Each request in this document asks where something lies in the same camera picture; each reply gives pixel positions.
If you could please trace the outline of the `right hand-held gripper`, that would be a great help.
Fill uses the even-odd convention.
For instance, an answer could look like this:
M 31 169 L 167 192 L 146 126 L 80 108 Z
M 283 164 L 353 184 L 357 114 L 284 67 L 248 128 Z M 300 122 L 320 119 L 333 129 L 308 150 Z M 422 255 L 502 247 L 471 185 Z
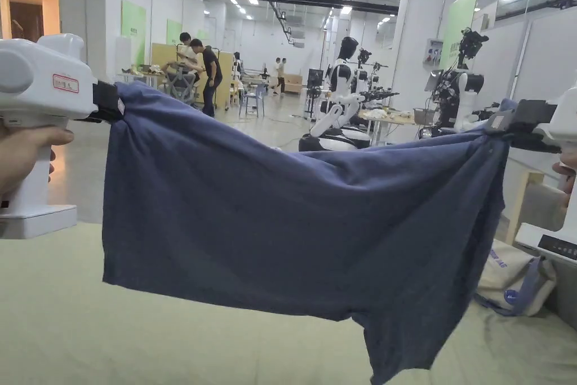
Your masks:
M 535 132 L 519 132 L 515 112 L 497 112 L 492 115 L 486 121 L 486 135 L 504 135 L 504 139 L 514 149 L 576 155 L 576 87 L 567 90 L 557 100 L 550 123 L 539 127 L 556 144 L 546 143 L 544 136 Z M 570 195 L 565 219 L 559 230 L 550 231 L 522 223 L 516 241 L 552 260 L 576 264 L 576 193 Z

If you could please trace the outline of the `person's left hand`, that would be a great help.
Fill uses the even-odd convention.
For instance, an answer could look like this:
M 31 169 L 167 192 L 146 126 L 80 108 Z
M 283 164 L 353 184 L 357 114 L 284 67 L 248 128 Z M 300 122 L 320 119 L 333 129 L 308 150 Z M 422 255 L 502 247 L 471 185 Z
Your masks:
M 42 149 L 66 145 L 74 134 L 56 126 L 10 131 L 1 127 L 1 195 L 13 191 L 33 170 Z

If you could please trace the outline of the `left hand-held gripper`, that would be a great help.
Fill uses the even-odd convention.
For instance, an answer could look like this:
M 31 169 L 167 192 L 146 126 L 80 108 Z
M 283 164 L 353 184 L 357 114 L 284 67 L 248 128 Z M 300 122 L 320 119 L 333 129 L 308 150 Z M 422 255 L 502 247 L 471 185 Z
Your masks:
M 65 128 L 70 120 L 115 123 L 125 105 L 115 84 L 97 81 L 81 61 L 85 43 L 74 34 L 1 40 L 1 118 L 9 131 Z M 51 146 L 40 147 L 34 166 L 1 197 L 1 238 L 30 239 L 77 222 L 73 205 L 48 203 Z

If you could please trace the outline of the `person's right hand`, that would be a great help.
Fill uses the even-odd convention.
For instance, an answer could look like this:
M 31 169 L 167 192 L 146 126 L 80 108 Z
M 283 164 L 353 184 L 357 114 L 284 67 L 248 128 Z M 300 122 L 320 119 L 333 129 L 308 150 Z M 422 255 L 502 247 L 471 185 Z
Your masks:
M 553 171 L 559 175 L 557 188 L 564 193 L 571 195 L 576 177 L 575 170 L 562 162 L 556 162 L 553 165 Z

